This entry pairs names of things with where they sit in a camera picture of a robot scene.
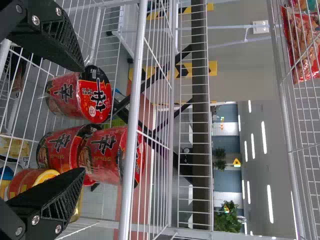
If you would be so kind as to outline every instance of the instant noodle cup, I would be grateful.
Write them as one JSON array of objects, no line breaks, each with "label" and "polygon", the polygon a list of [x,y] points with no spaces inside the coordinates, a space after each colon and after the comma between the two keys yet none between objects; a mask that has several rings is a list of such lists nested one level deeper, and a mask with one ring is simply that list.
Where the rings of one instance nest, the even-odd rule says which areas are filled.
[{"label": "instant noodle cup", "polygon": [[45,86],[45,98],[55,115],[86,119],[100,124],[106,121],[112,107],[109,80],[99,67],[88,65],[82,73],[71,72],[54,77]]},{"label": "instant noodle cup", "polygon": [[[36,149],[38,166],[57,170],[61,174],[77,168],[79,145],[86,135],[91,135],[97,130],[101,130],[101,127],[91,123],[46,133]],[[85,176],[85,186],[91,186],[94,183],[95,181],[91,180],[88,175]]]},{"label": "instant noodle cup", "polygon": [[[99,130],[84,138],[81,147],[78,148],[78,166],[85,168],[89,177],[95,181],[120,185],[126,165],[127,135],[128,127],[121,126]],[[140,182],[140,175],[145,167],[145,157],[145,142],[143,136],[138,134],[134,187]]]},{"label": "instant noodle cup", "polygon": [[7,197],[12,199],[20,193],[58,176],[59,172],[52,169],[24,169],[14,176],[8,186]]}]

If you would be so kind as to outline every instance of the red snack bag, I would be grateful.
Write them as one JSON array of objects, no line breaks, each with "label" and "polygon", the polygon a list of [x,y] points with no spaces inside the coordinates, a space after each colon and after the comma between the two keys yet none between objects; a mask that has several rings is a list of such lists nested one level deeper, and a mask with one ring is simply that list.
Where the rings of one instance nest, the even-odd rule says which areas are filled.
[{"label": "red snack bag", "polygon": [[56,115],[103,123],[112,106],[111,86],[106,74],[88,65],[85,72],[71,72],[48,81],[48,108]]},{"label": "red snack bag", "polygon": [[[114,127],[96,131],[85,138],[78,148],[77,162],[84,167],[91,179],[120,185],[123,179],[128,127]],[[140,171],[145,168],[145,142],[137,135],[134,187],[140,182]]]},{"label": "red snack bag", "polygon": [[[57,170],[61,174],[77,168],[79,145],[86,135],[90,135],[100,129],[99,125],[92,123],[46,133],[36,149],[38,166]],[[94,181],[86,175],[84,185],[90,186],[93,183]]]},{"label": "red snack bag", "polygon": [[319,27],[318,25],[318,16],[311,15],[311,25],[309,22],[308,14],[292,13],[290,8],[281,7],[282,19],[283,19],[283,29],[284,36],[288,44],[290,66],[294,66],[296,61],[299,62],[296,65],[296,68],[292,70],[293,75],[293,84],[298,82],[303,82],[304,80],[309,80],[312,77],[319,78],[319,68],[317,64],[317,59],[320,62],[319,55],[319,45],[320,39],[316,39],[313,45],[313,38],[317,36],[317,31],[315,28]]}]

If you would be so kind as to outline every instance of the green plant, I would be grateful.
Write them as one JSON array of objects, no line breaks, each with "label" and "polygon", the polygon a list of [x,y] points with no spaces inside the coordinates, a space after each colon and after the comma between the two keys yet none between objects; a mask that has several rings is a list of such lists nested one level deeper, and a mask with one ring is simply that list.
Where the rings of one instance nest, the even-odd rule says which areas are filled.
[{"label": "green plant", "polygon": [[242,224],[237,220],[238,205],[233,201],[224,201],[220,212],[214,212],[214,230],[221,232],[239,233]]},{"label": "green plant", "polygon": [[222,147],[218,147],[212,151],[212,154],[219,160],[226,157],[226,150]]},{"label": "green plant", "polygon": [[213,163],[213,166],[219,169],[221,172],[224,172],[227,166],[227,162],[223,160],[218,160]]}]

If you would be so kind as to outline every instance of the white wire rack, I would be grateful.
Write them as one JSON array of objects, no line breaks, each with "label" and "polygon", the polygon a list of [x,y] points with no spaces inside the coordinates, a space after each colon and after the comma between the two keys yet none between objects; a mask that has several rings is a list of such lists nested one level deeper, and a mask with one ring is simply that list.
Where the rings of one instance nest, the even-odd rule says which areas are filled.
[{"label": "white wire rack", "polygon": [[[178,184],[177,184],[177,226],[178,228],[214,229],[213,207],[213,166],[211,150],[211,112],[209,92],[209,59],[208,59],[208,24],[207,1],[195,5],[197,7],[191,14],[181,14],[179,21],[180,70],[192,71],[192,76],[180,76],[179,103],[192,99],[192,108],[189,112],[179,114],[179,150],[193,146],[194,151],[184,153],[179,151]],[[195,26],[199,31],[193,32],[191,26],[204,21],[202,26]],[[193,59],[200,60],[195,64]],[[181,161],[182,156],[189,162]],[[182,173],[180,169],[189,168],[189,173]],[[201,174],[194,174],[196,169],[202,169]]]},{"label": "white wire rack", "polygon": [[[318,32],[313,32],[310,43],[306,41],[308,30],[306,26],[311,23],[312,15],[305,14],[301,6],[286,8],[286,14],[295,10],[298,18],[306,15],[305,24],[298,28],[302,32],[302,40],[287,45],[284,37],[283,18],[281,6],[288,4],[284,0],[268,0],[269,24],[272,37],[273,54],[276,68],[276,79],[279,85],[279,95],[282,108],[282,120],[286,137],[288,163],[292,183],[292,196],[298,237],[302,239],[320,238],[320,162],[319,162],[319,79],[307,77],[309,67],[314,64],[319,68],[319,61],[311,61],[311,49],[318,45],[316,39]],[[319,18],[319,10],[316,8],[315,15]],[[292,24],[296,28],[298,20],[293,18]],[[296,38],[298,32],[289,27],[290,39]],[[303,41],[307,43],[307,50],[303,50]],[[293,52],[293,66],[290,65],[289,51]],[[307,62],[308,66],[303,71],[300,64]],[[294,84],[294,79],[301,77],[302,82]]]},{"label": "white wire rack", "polygon": [[[126,146],[126,168],[122,187],[107,184],[101,185],[97,192],[90,193],[85,190],[85,195],[89,202],[84,202],[86,208],[83,209],[82,217],[68,226],[68,228],[58,237],[58,239],[88,239],[93,234],[96,239],[104,239],[106,233],[98,236],[102,228],[112,230],[114,239],[119,240],[155,240],[160,235],[172,236],[171,239],[232,239],[239,240],[256,238],[256,236],[245,236],[244,234],[234,234],[225,232],[215,232],[214,230],[214,208],[213,208],[213,172],[211,159],[211,119],[210,119],[210,93],[209,93],[209,67],[208,67],[208,24],[207,24],[207,3],[199,3],[195,7],[203,12],[205,25],[199,26],[202,29],[198,41],[197,35],[192,33],[192,26],[197,19],[191,15],[181,15],[180,29],[177,27],[177,7],[186,3],[176,4],[175,0],[159,0],[156,9],[152,5],[150,12],[163,11],[163,16],[146,21],[147,0],[56,0],[56,2],[68,13],[73,24],[77,40],[79,42],[83,59],[86,64],[95,64],[107,75],[115,90],[119,86],[130,94],[130,108],[128,117],[128,136]],[[180,77],[175,80],[174,71],[177,42],[179,39],[180,48],[180,73],[185,69],[183,64],[197,60],[198,52],[204,53],[201,61],[192,67],[193,78]],[[122,44],[133,59],[133,79],[128,80],[127,70],[121,64],[126,54],[122,55]],[[195,47],[191,50],[184,50],[189,45]],[[5,65],[8,54],[17,57],[17,64]],[[36,167],[35,151],[39,140],[50,131],[62,130],[74,126],[80,126],[86,121],[75,120],[67,117],[53,115],[43,101],[45,96],[45,85],[47,81],[55,76],[63,75],[68,70],[45,59],[35,61],[36,56],[28,53],[26,49],[17,47],[13,42],[5,39],[0,47],[0,76],[3,84],[0,89],[5,89],[7,93],[0,95],[0,107],[3,113],[0,115],[0,137],[18,139],[28,142],[30,145],[30,155],[27,167]],[[9,96],[13,93],[13,81],[7,81],[5,74],[10,73],[9,68],[15,68],[12,79],[16,79],[17,66],[24,63],[26,66],[24,75],[24,85],[18,97]],[[196,69],[204,70],[203,75],[197,75]],[[197,77],[204,77],[205,81],[197,83]],[[203,101],[197,100],[197,96],[205,96]],[[174,103],[192,101],[192,112],[180,111],[178,129],[174,129]],[[178,153],[178,185],[174,188],[173,182],[173,158],[174,132],[179,135],[179,148],[186,145],[185,136],[190,136],[189,132],[184,132],[181,116],[190,114],[192,122],[188,124],[194,130],[199,125],[204,126],[204,131],[194,130],[192,133],[193,146],[201,145],[203,150],[195,151],[190,155],[193,163],[188,163],[192,168],[202,169],[203,174],[181,174],[181,170],[186,168],[181,162],[181,153]],[[196,121],[196,115],[206,116],[204,121]],[[140,171],[141,182],[138,187],[133,185],[134,159],[136,157],[137,134],[143,135],[145,143],[145,168]],[[0,176],[0,183],[3,179],[4,171]],[[181,179],[204,179],[201,185],[184,185]],[[193,196],[186,199],[182,197],[184,190],[192,189]],[[172,193],[178,194],[177,202],[172,202]],[[186,210],[182,202],[187,202],[191,210]],[[177,204],[177,221],[172,216],[173,204]],[[196,211],[195,205],[203,205],[204,211]],[[270,237],[259,237],[259,239],[270,239]]]}]

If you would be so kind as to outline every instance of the ceiling light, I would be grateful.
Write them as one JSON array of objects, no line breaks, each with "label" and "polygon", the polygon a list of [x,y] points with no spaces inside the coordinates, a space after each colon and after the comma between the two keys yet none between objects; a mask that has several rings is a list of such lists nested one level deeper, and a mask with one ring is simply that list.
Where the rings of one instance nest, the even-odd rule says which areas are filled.
[{"label": "ceiling light", "polygon": [[241,121],[240,121],[240,115],[238,115],[238,124],[239,124],[239,132],[241,132]]},{"label": "ceiling light", "polygon": [[247,141],[244,141],[244,154],[245,154],[245,161],[248,162]]},{"label": "ceiling light", "polygon": [[249,113],[251,113],[251,101],[248,101]]},{"label": "ceiling light", "polygon": [[246,223],[246,222],[244,223],[244,234],[245,234],[245,235],[248,234],[248,231],[247,231],[247,223]]},{"label": "ceiling light", "polygon": [[250,198],[250,182],[246,181],[246,190],[248,192],[248,204],[251,204],[251,198]]},{"label": "ceiling light", "polygon": [[255,151],[255,138],[253,133],[251,133],[251,149],[252,149],[252,158],[255,159],[256,151]]},{"label": "ceiling light", "polygon": [[298,238],[298,231],[297,231],[297,222],[296,222],[296,213],[295,213],[294,198],[293,198],[293,196],[292,196],[292,191],[291,191],[291,202],[292,202],[293,221],[294,221],[294,228],[295,228],[295,239],[299,239],[299,238]]},{"label": "ceiling light", "polygon": [[246,199],[245,180],[242,180],[242,199]]},{"label": "ceiling light", "polygon": [[272,198],[271,198],[271,187],[270,185],[266,186],[266,193],[268,196],[268,207],[269,207],[269,218],[270,218],[270,223],[274,223],[274,211],[272,208]]},{"label": "ceiling light", "polygon": [[265,129],[265,122],[261,122],[261,130],[262,130],[262,143],[263,143],[263,152],[267,154],[267,140],[266,140],[266,129]]}]

